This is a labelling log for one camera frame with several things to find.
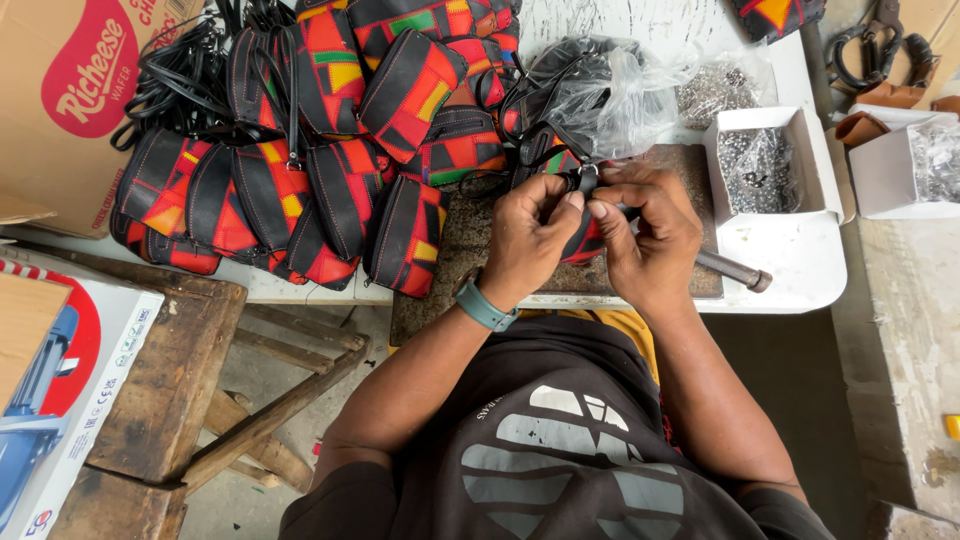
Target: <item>pile of bags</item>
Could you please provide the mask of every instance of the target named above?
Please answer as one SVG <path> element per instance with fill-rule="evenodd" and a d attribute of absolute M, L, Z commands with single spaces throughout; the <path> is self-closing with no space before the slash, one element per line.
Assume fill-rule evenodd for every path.
<path fill-rule="evenodd" d="M 209 275 L 226 257 L 334 290 L 362 259 L 373 282 L 426 296 L 448 209 L 435 186 L 507 167 L 496 111 L 516 84 L 519 9 L 300 0 L 296 25 L 243 30 L 230 107 L 271 136 L 151 129 L 118 185 L 113 237 L 155 264 Z"/>

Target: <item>green watch strap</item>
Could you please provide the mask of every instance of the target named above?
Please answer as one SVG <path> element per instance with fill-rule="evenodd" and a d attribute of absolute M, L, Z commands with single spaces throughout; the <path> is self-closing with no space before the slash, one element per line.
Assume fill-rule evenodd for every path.
<path fill-rule="evenodd" d="M 455 296 L 457 304 L 476 322 L 492 331 L 505 331 L 516 320 L 519 309 L 508 313 L 493 306 L 477 289 L 474 279 L 465 279 Z"/>

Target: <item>man's left hand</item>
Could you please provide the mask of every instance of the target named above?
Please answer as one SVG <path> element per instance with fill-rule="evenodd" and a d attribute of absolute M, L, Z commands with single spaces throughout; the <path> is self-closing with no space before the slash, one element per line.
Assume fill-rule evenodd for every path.
<path fill-rule="evenodd" d="M 497 200 L 490 256 L 477 288 L 494 307 L 513 309 L 557 268 L 566 242 L 580 228 L 584 194 L 566 193 L 566 180 L 538 173 Z"/>

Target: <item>concrete floor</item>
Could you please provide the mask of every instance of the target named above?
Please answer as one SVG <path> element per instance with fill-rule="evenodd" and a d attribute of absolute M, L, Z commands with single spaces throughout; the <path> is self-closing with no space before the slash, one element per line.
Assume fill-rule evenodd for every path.
<path fill-rule="evenodd" d="M 349 307 L 279 308 L 332 326 L 339 326 L 349 312 Z M 838 540 L 860 540 L 867 502 L 829 310 L 804 315 L 705 315 L 704 320 L 734 370 L 777 427 L 810 505 Z M 241 327 L 264 333 L 276 331 L 278 337 L 290 338 L 278 327 L 255 320 L 244 319 Z M 371 359 L 377 362 L 386 357 L 389 327 L 388 307 L 358 307 L 346 326 L 373 338 Z M 276 437 L 312 466 L 316 460 L 311 454 L 314 442 L 371 369 L 361 364 L 277 430 Z M 260 407 L 306 376 L 300 368 L 233 347 L 220 385 L 247 395 L 254 406 Z M 207 433 L 199 444 L 212 438 Z M 298 496 L 286 485 L 265 489 L 223 472 L 187 499 L 189 510 L 180 538 L 275 538 L 283 510 Z"/>

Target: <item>person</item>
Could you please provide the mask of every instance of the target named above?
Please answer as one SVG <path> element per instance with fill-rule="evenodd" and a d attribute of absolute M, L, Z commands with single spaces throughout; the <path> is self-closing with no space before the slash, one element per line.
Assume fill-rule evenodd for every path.
<path fill-rule="evenodd" d="M 617 161 L 601 177 L 587 207 L 613 288 L 656 338 L 660 387 L 635 341 L 594 317 L 492 332 L 458 303 L 349 397 L 281 540 L 832 538 L 687 291 L 703 227 L 681 180 Z M 565 186 L 537 174 L 496 202 L 475 285 L 496 310 L 557 267 L 585 206 Z M 618 203 L 640 208 L 636 234 Z"/>

